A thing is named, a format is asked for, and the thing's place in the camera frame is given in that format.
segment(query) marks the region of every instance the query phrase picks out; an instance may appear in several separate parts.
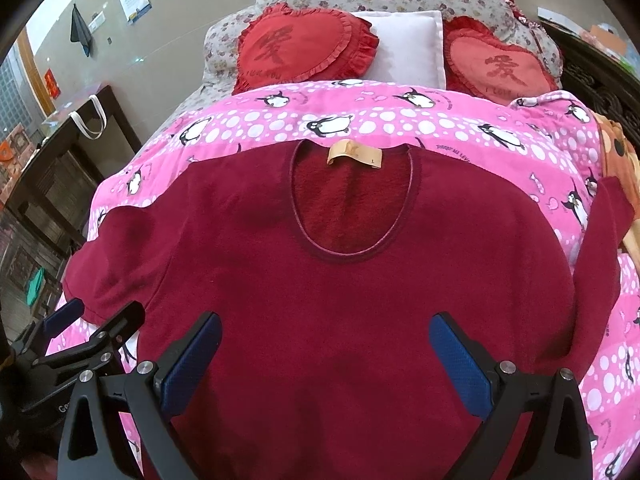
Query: black cloth hanging on wall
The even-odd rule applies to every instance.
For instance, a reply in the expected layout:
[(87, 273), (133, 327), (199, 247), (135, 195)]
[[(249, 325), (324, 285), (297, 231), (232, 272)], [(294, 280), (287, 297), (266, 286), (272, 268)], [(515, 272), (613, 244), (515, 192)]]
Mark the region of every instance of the black cloth hanging on wall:
[(80, 11), (74, 4), (74, 10), (71, 12), (71, 43), (80, 43), (84, 49), (84, 55), (89, 57), (91, 54), (91, 46), (94, 38), (91, 37), (89, 27), (80, 15)]

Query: pink quilt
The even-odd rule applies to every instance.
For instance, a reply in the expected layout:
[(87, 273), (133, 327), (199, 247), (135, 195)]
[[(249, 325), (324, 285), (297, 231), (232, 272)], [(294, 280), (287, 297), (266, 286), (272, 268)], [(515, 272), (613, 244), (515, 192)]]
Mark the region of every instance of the pink quilt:
[[(379, 148), (414, 144), (513, 182), (539, 205), (573, 267), (602, 170), (597, 122), (565, 91), (505, 107), (456, 92), (346, 80), (277, 85), (225, 98), (185, 112), (100, 184), (88, 239), (98, 236), (108, 211), (148, 206), (199, 160), (303, 138), (331, 146), (345, 137)], [(618, 260), (622, 293), (580, 383), (598, 480), (614, 478), (640, 440), (640, 280), (626, 254)], [(79, 320), (49, 352), (86, 341), (94, 329)], [(136, 341), (127, 346), (135, 356)], [(127, 370), (135, 366), (124, 354), (123, 362)], [(140, 458), (140, 438), (130, 417), (124, 420)]]

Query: beige wall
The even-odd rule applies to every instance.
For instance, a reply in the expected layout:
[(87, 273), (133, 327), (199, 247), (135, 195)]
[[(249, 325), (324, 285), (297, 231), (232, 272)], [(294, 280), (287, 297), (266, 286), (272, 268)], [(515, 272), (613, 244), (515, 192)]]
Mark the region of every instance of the beige wall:
[[(92, 82), (111, 83), (144, 141), (200, 84), (202, 43), (210, 25), (253, 1), (151, 0), (152, 9), (134, 25), (127, 25), (118, 0), (74, 0), (87, 23), (94, 13), (105, 13), (106, 22), (94, 33), (93, 55), (85, 57), (80, 44), (69, 41), (72, 2), (38, 49), (36, 64), (43, 74), (48, 68), (53, 70), (62, 90), (57, 105), (63, 105), (74, 92)], [(542, 6), (567, 15), (583, 27), (602, 21), (618, 25), (601, 0), (516, 1), (531, 16)], [(103, 140), (115, 139), (110, 146), (110, 161), (103, 165), (108, 173), (112, 167), (117, 170), (123, 166), (131, 156), (126, 145), (116, 139), (120, 135), (117, 128), (113, 131)], [(93, 151), (99, 155), (102, 148), (93, 146)]]

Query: maroon sweater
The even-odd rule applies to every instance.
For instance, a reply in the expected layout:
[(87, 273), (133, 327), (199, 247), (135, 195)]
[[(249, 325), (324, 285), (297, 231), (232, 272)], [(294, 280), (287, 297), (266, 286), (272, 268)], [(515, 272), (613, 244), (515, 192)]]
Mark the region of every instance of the maroon sweater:
[(151, 206), (108, 213), (71, 259), (65, 295), (88, 321), (143, 303), (139, 360), (204, 310), (221, 316), (222, 345), (174, 419), (203, 478), (442, 478), (478, 420), (428, 344), (441, 310), (526, 372), (588, 369), (632, 218), (617, 179), (598, 184), (572, 277), (513, 184), (384, 151), (381, 170), (327, 166), (308, 141), (194, 163)]

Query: blue gripper pad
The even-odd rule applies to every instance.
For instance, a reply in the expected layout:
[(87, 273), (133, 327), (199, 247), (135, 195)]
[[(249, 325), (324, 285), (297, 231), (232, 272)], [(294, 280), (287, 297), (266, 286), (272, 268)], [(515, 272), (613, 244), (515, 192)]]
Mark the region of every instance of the blue gripper pad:
[(44, 337), (48, 339), (58, 337), (82, 314), (84, 314), (84, 303), (78, 298), (73, 298), (43, 320)]
[(222, 322), (215, 314), (191, 339), (191, 343), (162, 382), (160, 410), (167, 419), (186, 409), (213, 355), (220, 346)]
[(482, 420), (493, 409), (491, 384), (442, 316), (433, 316), (429, 341), (466, 410)]

